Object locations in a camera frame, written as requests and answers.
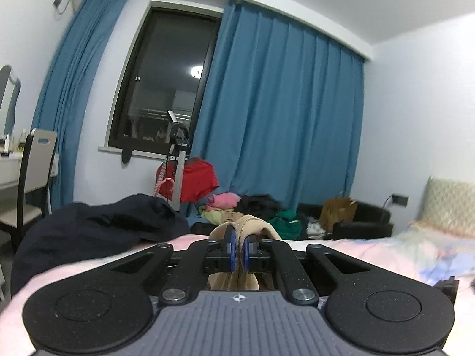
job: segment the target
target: power cord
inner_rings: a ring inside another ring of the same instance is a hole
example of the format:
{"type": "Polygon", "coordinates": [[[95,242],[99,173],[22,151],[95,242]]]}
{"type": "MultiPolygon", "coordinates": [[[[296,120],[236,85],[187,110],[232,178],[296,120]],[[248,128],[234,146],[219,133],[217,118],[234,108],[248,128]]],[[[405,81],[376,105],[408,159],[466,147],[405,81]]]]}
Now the power cord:
{"type": "Polygon", "coordinates": [[[67,9],[67,7],[68,7],[68,5],[69,5],[70,2],[71,2],[71,0],[69,0],[69,1],[66,3],[66,6],[64,7],[64,9],[63,9],[62,12],[59,11],[58,5],[54,4],[55,9],[56,9],[56,13],[58,13],[58,15],[62,15],[62,14],[66,11],[66,9],[67,9]]]}
{"type": "Polygon", "coordinates": [[[390,195],[383,203],[383,209],[386,207],[386,204],[388,203],[388,201],[391,199],[392,195],[390,195]]]}

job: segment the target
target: brown paper bag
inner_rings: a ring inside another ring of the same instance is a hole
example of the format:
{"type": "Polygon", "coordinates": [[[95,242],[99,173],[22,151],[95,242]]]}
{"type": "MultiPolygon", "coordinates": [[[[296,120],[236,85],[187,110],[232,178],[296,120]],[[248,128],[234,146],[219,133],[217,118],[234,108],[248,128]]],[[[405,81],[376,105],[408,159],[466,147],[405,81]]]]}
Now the brown paper bag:
{"type": "Polygon", "coordinates": [[[320,214],[320,226],[331,233],[336,222],[353,221],[357,207],[357,202],[350,198],[327,199],[320,214]]]}

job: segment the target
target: black sofa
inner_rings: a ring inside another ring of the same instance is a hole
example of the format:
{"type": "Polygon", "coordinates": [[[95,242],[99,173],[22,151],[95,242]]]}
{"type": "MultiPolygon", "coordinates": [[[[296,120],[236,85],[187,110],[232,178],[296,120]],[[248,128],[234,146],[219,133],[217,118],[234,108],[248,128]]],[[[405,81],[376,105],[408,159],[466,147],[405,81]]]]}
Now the black sofa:
{"type": "MultiPolygon", "coordinates": [[[[298,213],[320,218],[322,206],[316,204],[299,204],[298,213]]],[[[387,209],[358,202],[355,217],[352,222],[337,222],[333,226],[333,232],[326,235],[326,240],[350,239],[374,239],[391,237],[394,225],[389,223],[391,213],[387,209]]]]}

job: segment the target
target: electrical outlet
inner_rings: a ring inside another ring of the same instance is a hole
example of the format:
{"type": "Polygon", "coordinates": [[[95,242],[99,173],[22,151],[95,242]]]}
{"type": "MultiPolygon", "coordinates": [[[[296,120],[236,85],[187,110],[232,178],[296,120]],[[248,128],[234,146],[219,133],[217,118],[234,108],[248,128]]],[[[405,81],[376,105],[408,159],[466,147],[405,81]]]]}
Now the electrical outlet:
{"type": "Polygon", "coordinates": [[[392,197],[391,202],[393,204],[398,204],[399,206],[402,206],[402,207],[407,207],[408,206],[408,202],[409,202],[409,197],[408,196],[401,196],[401,195],[398,195],[398,194],[393,194],[391,197],[392,197]]]}
{"type": "Polygon", "coordinates": [[[62,1],[62,0],[54,0],[54,1],[53,1],[53,5],[56,7],[56,9],[58,9],[59,4],[61,4],[61,1],[62,1]]]}

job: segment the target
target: window sill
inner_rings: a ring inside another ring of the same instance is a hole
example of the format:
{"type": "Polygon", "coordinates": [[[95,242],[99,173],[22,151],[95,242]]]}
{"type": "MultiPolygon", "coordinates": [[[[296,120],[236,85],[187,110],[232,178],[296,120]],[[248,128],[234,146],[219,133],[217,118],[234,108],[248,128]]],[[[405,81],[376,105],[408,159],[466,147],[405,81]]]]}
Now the window sill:
{"type": "MultiPolygon", "coordinates": [[[[110,147],[110,146],[99,146],[97,148],[100,152],[108,152],[110,154],[122,154],[122,149],[117,147],[110,147]]],[[[166,156],[163,154],[155,154],[153,152],[145,152],[145,151],[132,151],[133,157],[141,157],[153,160],[162,160],[164,161],[166,156]]]]}

